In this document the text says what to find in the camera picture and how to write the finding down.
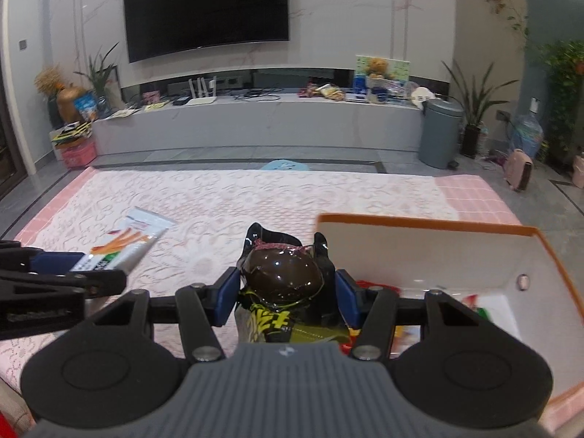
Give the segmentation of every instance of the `gray tile floor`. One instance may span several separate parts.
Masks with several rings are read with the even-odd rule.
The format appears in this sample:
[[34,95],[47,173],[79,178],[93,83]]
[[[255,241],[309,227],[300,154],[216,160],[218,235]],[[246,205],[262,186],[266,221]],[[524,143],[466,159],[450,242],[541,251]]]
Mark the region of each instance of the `gray tile floor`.
[[[569,185],[569,180],[543,165],[536,165],[524,193],[509,189],[498,166],[460,157],[460,166],[453,173],[424,165],[418,161],[416,153],[361,148],[241,146],[158,150],[99,156],[92,166],[115,170],[259,169],[273,159],[282,158],[303,162],[312,170],[422,176],[477,174],[501,196],[523,224],[544,231],[584,294],[584,260],[580,255],[584,247],[584,191]],[[25,179],[0,201],[0,238],[13,238],[79,173],[78,170],[69,172],[59,162],[53,162]]]

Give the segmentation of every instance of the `cable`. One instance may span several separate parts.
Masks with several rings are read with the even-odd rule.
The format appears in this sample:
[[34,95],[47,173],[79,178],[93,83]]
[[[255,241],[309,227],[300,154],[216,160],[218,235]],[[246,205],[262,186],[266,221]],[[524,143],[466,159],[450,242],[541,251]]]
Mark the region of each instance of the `cable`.
[[274,102],[280,100],[281,96],[276,95],[274,92],[282,92],[282,89],[249,89],[246,93],[234,96],[235,100],[243,100],[249,102],[250,100],[255,100],[257,102]]

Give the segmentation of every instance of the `red object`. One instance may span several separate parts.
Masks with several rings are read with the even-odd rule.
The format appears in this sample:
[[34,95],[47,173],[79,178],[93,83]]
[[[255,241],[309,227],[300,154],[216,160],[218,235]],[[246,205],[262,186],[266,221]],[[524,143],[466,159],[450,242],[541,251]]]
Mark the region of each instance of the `red object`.
[[0,438],[18,438],[2,414],[0,414]]
[[462,299],[462,304],[473,311],[477,309],[477,298],[478,295],[468,295]]
[[395,291],[398,295],[401,295],[401,290],[398,287],[395,287],[393,285],[381,285],[379,283],[372,283],[372,282],[367,281],[367,280],[357,280],[355,283],[358,286],[360,286],[361,288],[369,288],[369,287],[389,288],[389,289],[392,289],[393,291]]
[[73,148],[67,148],[62,151],[63,161],[68,168],[77,168],[86,166],[92,162],[96,156],[95,142],[92,139],[81,143]]
[[[401,295],[401,290],[398,287],[395,287],[393,285],[381,285],[379,283],[373,283],[373,282],[367,281],[367,280],[357,280],[355,283],[357,284],[357,286],[360,286],[361,288],[383,287],[383,288],[392,289],[398,295]],[[341,352],[343,354],[348,355],[349,352],[351,352],[351,349],[353,348],[353,345],[355,344],[355,339],[357,339],[357,336],[358,335],[351,334],[349,342],[339,344],[339,347],[341,348]]]

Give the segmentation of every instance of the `chocolate egg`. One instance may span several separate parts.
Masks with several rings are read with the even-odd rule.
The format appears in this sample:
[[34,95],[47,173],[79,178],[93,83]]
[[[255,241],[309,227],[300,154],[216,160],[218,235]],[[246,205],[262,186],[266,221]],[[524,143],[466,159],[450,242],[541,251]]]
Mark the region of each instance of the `chocolate egg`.
[[313,298],[324,284],[314,259],[293,246],[253,249],[242,273],[259,299],[276,309]]

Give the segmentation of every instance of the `screw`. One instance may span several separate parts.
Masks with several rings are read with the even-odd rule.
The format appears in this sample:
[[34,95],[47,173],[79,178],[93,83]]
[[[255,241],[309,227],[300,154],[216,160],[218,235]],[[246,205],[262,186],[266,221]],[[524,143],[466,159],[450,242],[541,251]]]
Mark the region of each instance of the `screw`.
[[278,349],[278,353],[281,356],[289,357],[296,352],[296,349],[290,346],[284,346]]
[[352,354],[359,360],[376,360],[381,357],[381,351],[376,346],[358,346],[353,349]]
[[519,291],[526,291],[529,289],[531,280],[528,275],[521,274],[517,277],[517,289]]
[[213,362],[221,357],[221,351],[213,346],[201,346],[193,351],[193,357],[199,362]]

